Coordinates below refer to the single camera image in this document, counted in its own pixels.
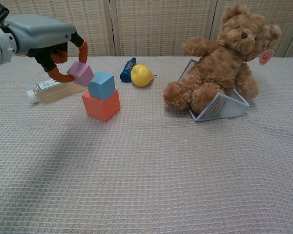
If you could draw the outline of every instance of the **teddy bear head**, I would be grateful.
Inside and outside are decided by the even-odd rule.
[[[269,25],[264,16],[252,14],[244,4],[230,7],[222,17],[218,43],[251,61],[279,43],[281,30]]]

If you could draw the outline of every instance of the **yellow pear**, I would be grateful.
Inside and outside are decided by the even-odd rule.
[[[147,66],[137,64],[132,68],[130,77],[135,85],[144,87],[153,80],[154,75]]]

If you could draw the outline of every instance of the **stacked blocks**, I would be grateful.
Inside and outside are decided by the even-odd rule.
[[[93,72],[88,64],[82,62],[74,62],[74,64],[67,71],[69,75],[74,77],[74,83],[87,87],[93,78]]]
[[[104,72],[95,73],[82,99],[87,114],[103,122],[108,122],[121,108],[114,76]]]

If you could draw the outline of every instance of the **orange block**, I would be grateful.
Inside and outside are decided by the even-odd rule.
[[[86,113],[103,122],[108,122],[121,109],[118,90],[106,100],[92,97],[89,91],[86,91],[82,94],[82,99]]]

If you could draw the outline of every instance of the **plastic bottle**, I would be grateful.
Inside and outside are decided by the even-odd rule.
[[[32,103],[49,103],[86,89],[74,82],[60,83],[50,79],[38,83],[36,89],[27,91],[27,95]]]
[[[136,58],[135,57],[133,57],[131,60],[129,60],[126,63],[125,68],[123,69],[123,71],[120,75],[122,82],[124,82],[124,83],[131,82],[130,72],[135,65],[136,65]]]

